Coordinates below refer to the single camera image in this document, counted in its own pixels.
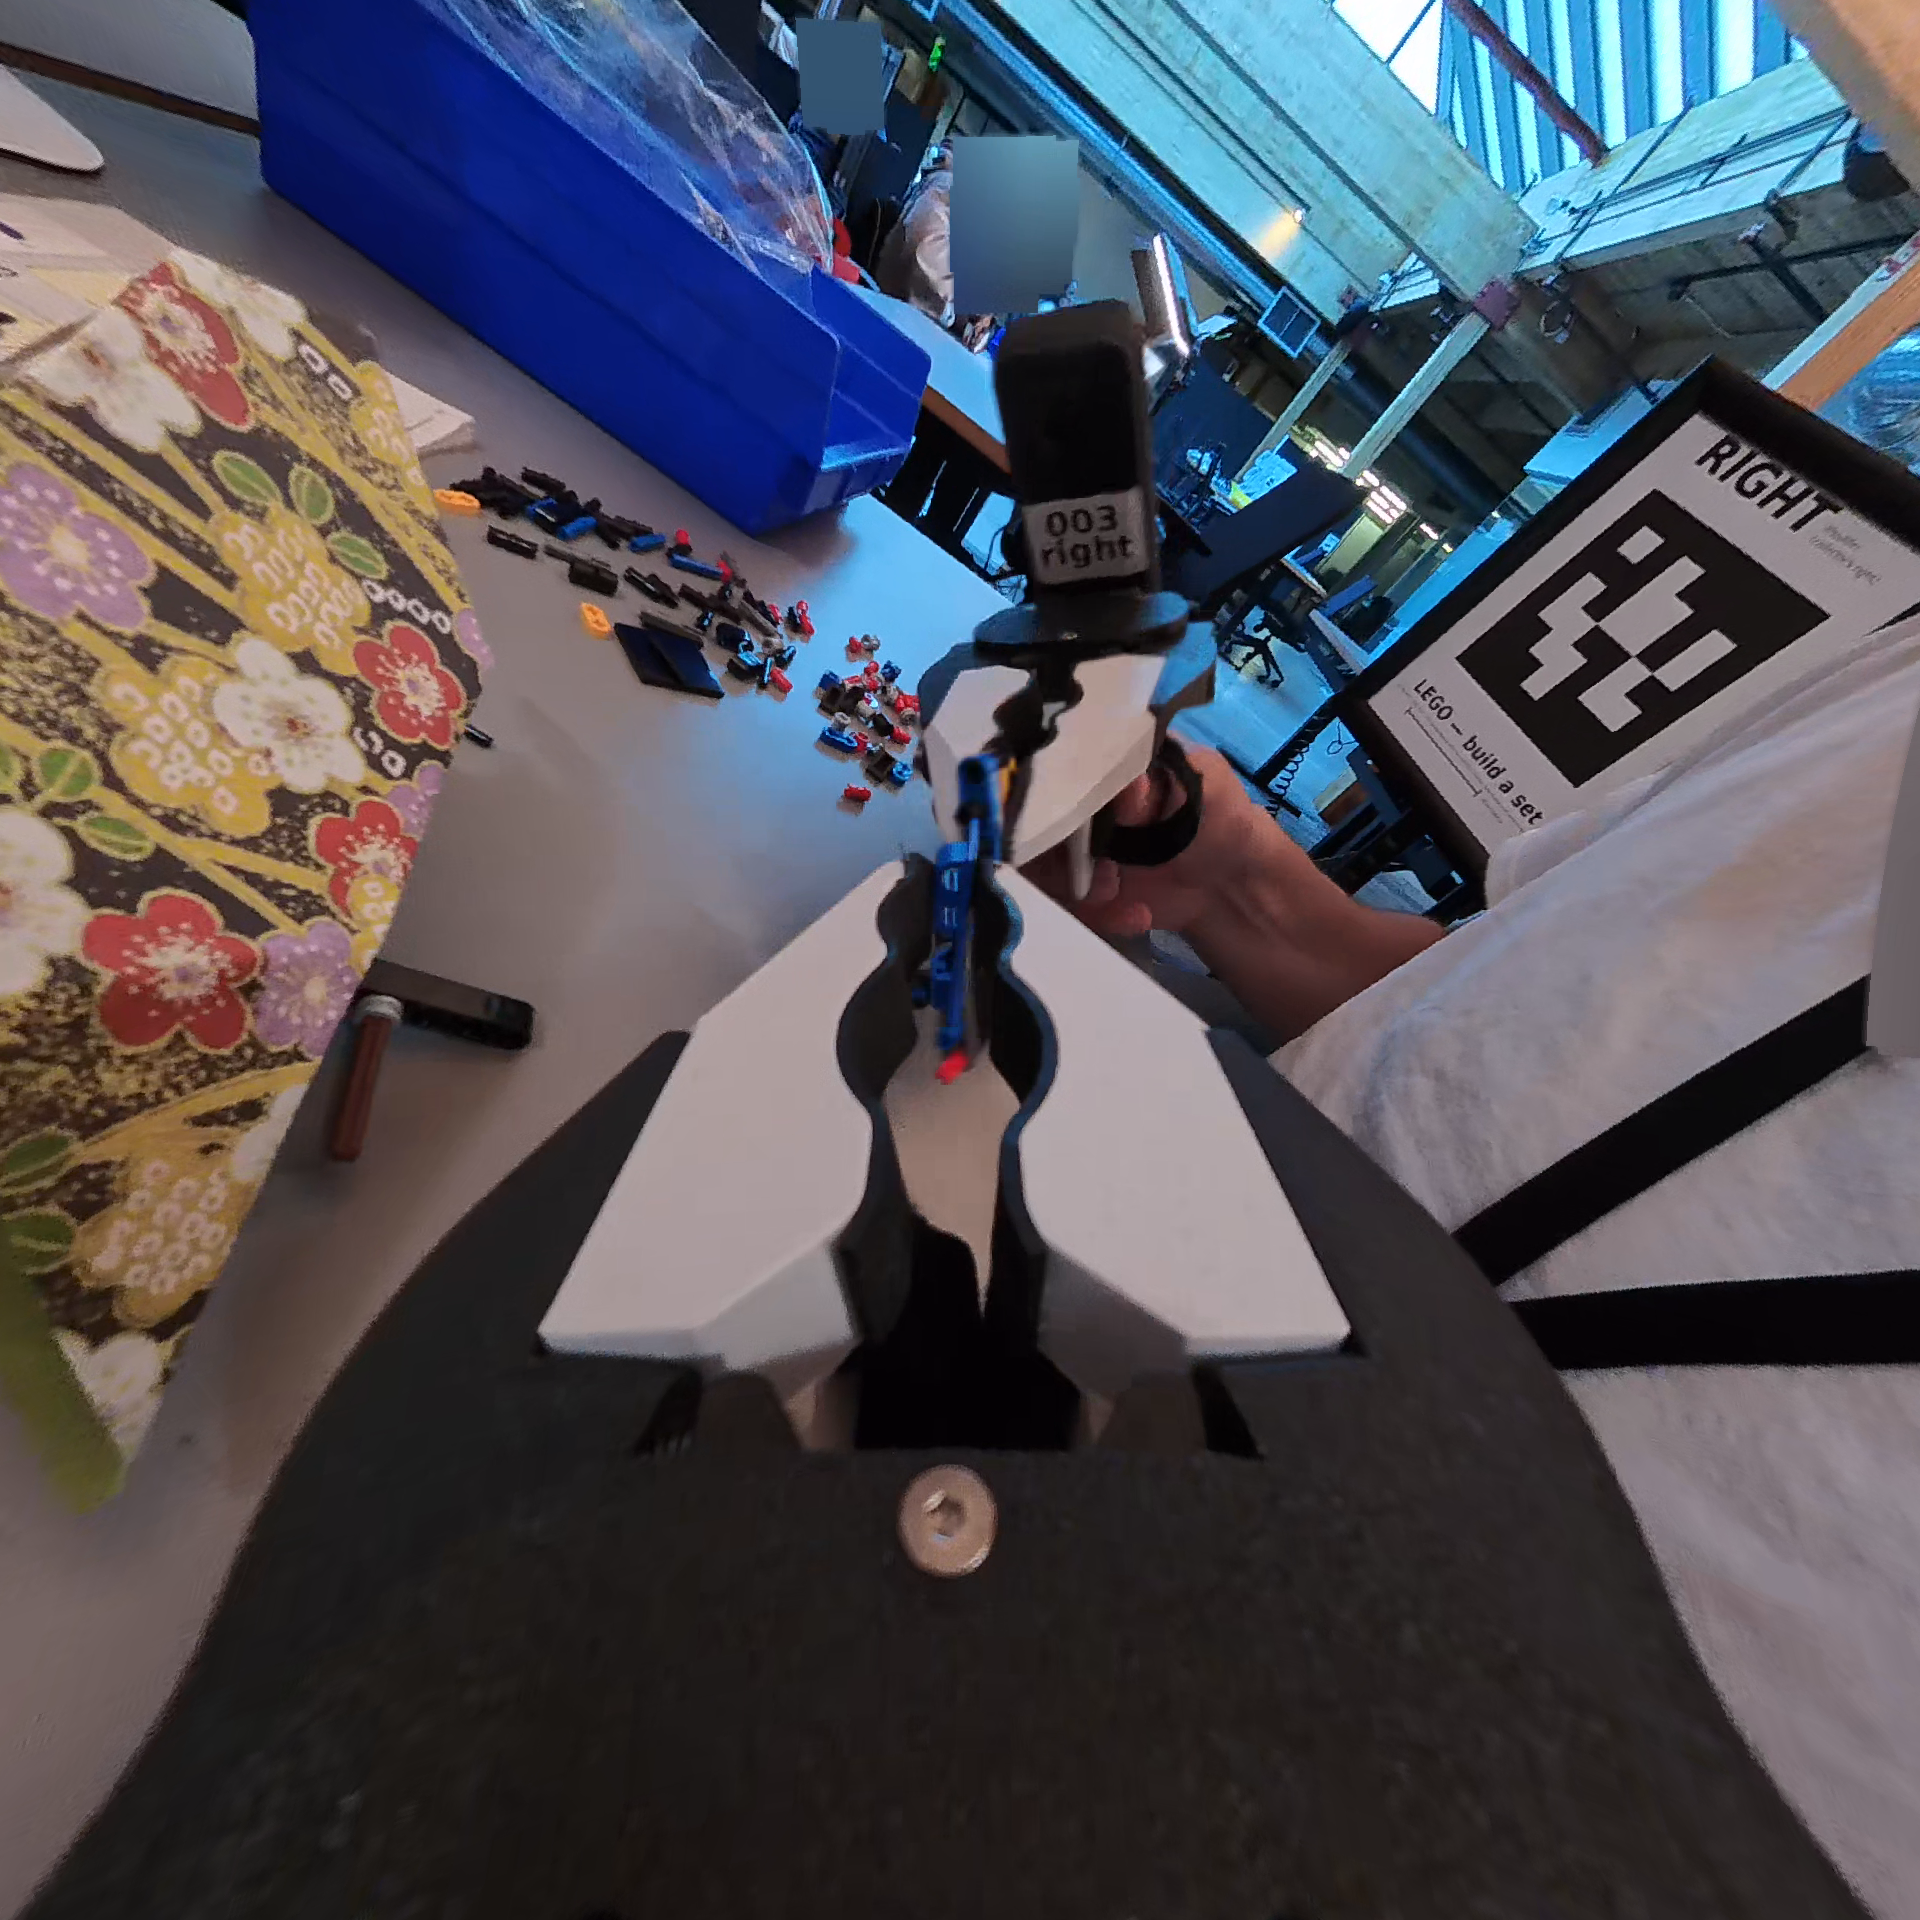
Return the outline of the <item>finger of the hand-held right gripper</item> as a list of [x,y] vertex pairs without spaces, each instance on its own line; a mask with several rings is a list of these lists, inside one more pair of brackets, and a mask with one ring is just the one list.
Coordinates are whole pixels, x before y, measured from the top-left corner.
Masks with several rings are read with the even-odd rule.
[[1124,786],[1140,779],[1160,745],[1155,694],[1161,657],[1102,657],[1074,666],[1078,705],[1049,705],[1052,735],[1015,748],[1015,724],[998,719],[992,756],[1002,774],[1000,859],[1027,867],[1073,842]]
[[920,769],[943,842],[958,837],[958,764],[992,745],[1000,708],[1027,693],[1031,679],[1027,667],[979,657],[943,657],[923,673],[916,687]]

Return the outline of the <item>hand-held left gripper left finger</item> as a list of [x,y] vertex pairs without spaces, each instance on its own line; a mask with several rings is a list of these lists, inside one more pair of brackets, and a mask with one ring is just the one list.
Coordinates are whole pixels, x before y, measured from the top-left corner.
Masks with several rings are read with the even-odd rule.
[[884,861],[687,1035],[545,1313],[563,1358],[771,1386],[812,1444],[983,1444],[983,1071],[937,1082],[930,861]]

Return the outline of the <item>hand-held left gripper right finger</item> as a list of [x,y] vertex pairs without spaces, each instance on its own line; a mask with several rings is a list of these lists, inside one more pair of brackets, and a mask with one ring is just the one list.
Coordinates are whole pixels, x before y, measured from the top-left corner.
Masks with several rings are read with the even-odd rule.
[[1353,1335],[1220,1035],[1022,877],[998,877],[988,1333],[1083,1401],[1156,1377],[1319,1361]]

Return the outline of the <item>blue lego piece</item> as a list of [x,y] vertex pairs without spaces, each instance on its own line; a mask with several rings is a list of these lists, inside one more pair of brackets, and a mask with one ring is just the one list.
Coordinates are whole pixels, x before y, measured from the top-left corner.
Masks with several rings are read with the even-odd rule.
[[944,844],[930,879],[930,949],[923,1001],[935,1018],[940,1062],[935,1082],[954,1085],[971,1060],[971,945],[977,882],[980,868],[980,822]]

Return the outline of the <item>lego pieces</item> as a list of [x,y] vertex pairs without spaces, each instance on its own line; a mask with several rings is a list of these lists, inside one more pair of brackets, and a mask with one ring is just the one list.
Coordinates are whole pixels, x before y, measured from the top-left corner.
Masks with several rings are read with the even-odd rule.
[[759,591],[728,550],[699,548],[689,527],[612,511],[552,470],[486,467],[435,499],[447,516],[486,519],[494,550],[561,567],[590,638],[619,652],[617,621],[658,627],[705,644],[728,699],[812,702],[816,749],[849,769],[839,810],[863,811],[921,778],[921,702],[876,631],[852,631],[831,666],[812,654],[820,627],[807,596]]

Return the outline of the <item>person's right forearm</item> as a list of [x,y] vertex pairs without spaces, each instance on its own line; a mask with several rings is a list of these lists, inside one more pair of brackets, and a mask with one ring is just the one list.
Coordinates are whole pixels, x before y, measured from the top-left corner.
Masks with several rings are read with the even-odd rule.
[[1264,1031],[1297,1041],[1446,940],[1431,918],[1360,902],[1311,859],[1284,859],[1241,882],[1208,965]]

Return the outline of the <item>black lego vehicle chassis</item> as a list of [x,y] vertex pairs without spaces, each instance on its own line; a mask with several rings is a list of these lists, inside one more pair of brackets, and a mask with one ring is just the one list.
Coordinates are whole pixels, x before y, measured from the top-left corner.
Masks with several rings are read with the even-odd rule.
[[480,989],[387,958],[378,958],[368,966],[359,993],[396,1001],[403,1023],[488,1050],[529,1050],[537,1031],[536,1009],[527,999]]

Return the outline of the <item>black flat lego panel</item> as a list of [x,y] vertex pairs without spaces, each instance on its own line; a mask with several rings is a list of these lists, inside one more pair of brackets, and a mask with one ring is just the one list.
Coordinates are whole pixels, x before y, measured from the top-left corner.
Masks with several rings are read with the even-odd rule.
[[728,699],[697,638],[632,621],[617,621],[612,638],[641,683],[708,705]]

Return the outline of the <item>brown lego axle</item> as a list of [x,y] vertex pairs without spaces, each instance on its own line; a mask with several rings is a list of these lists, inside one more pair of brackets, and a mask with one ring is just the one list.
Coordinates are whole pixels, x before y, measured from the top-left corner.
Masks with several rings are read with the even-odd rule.
[[354,1163],[367,1151],[378,1076],[400,1022],[403,1001],[393,994],[374,993],[353,1003],[347,1071],[327,1131],[327,1157],[337,1163]]

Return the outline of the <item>person's right hand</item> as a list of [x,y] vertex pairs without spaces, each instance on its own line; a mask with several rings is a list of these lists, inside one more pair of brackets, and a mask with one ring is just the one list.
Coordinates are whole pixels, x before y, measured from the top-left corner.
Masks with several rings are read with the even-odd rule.
[[1071,909],[1118,941],[1172,935],[1223,982],[1260,979],[1318,915],[1326,877],[1219,751],[1184,755],[1200,796],[1186,851],[1160,867],[1098,859]]

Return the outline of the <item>black office chair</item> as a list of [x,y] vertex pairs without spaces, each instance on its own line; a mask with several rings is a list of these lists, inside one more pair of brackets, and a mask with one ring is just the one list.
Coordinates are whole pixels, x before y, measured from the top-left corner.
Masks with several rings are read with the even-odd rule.
[[1216,619],[1220,659],[1243,679],[1254,676],[1264,687],[1283,687],[1288,669],[1278,649],[1294,643],[1302,611],[1297,591],[1231,595]]

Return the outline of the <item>clear plastic bag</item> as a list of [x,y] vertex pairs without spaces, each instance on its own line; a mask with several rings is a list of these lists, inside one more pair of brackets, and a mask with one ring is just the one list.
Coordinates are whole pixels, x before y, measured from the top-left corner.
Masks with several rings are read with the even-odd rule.
[[833,209],[816,163],[684,5],[427,12],[761,277],[833,268]]

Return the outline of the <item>framed marker sign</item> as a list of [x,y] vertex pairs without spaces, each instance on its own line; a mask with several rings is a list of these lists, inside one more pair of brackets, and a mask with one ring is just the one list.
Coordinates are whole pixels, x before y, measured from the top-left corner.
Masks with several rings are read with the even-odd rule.
[[1916,609],[1918,482],[1716,358],[1337,698],[1466,876]]

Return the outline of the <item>blue plastic bin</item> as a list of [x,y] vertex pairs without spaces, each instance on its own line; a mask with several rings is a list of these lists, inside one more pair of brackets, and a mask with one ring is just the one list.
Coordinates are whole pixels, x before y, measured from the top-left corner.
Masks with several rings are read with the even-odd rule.
[[273,190],[752,538],[876,494],[929,354],[761,277],[427,5],[250,5]]

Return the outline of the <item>floral patterned cloth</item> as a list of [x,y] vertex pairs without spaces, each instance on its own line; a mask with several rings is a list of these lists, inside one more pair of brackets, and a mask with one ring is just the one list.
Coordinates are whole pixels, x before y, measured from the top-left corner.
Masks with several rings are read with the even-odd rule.
[[4,1403],[114,1498],[492,663],[359,326],[175,249],[4,374]]

